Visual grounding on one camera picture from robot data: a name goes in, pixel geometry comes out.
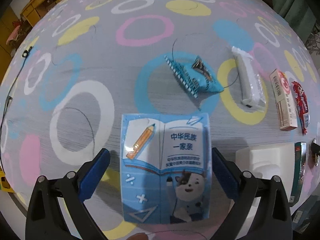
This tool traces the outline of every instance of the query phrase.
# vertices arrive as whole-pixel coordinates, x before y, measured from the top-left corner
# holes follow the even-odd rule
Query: white box
[[[276,97],[280,130],[290,131],[298,127],[295,101],[289,82],[284,73],[274,70],[270,75],[273,91]]]

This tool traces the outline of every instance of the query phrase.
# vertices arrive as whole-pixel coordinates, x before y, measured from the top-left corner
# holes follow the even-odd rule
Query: alpenliebe candy package
[[[302,134],[305,135],[307,133],[307,127],[310,122],[307,96],[304,90],[302,89],[302,86],[296,81],[292,82],[292,89],[294,91],[294,97],[296,99],[296,106],[301,122]]]
[[[290,131],[298,127],[295,102],[284,73],[274,70],[270,75],[279,117],[280,130]]]
[[[209,217],[208,114],[124,114],[120,181],[125,221],[173,224]]]

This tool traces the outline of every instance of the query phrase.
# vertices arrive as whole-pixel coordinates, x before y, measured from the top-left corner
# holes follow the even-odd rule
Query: cartoon pencil
[[[140,135],[140,137],[138,138],[138,140],[134,143],[134,145],[132,146],[132,152],[128,152],[127,153],[127,158],[129,159],[133,159],[138,152],[140,151],[140,149],[142,149],[142,147],[146,144],[146,142],[148,141],[148,139],[151,137],[151,135],[153,134],[153,131],[155,130],[155,126],[156,124],[154,123],[153,125],[148,126],[143,133]]]

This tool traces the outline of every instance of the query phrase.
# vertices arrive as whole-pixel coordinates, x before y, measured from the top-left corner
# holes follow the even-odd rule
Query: yellow toy
[[[2,171],[1,167],[0,167],[0,189],[6,192],[14,193],[14,190],[12,189],[7,179],[5,178],[5,174]]]

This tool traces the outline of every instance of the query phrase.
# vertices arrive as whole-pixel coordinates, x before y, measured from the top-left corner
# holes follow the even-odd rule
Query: cartoon open book
[[[212,172],[207,114],[123,115],[120,147],[126,221],[168,224],[208,218]]]

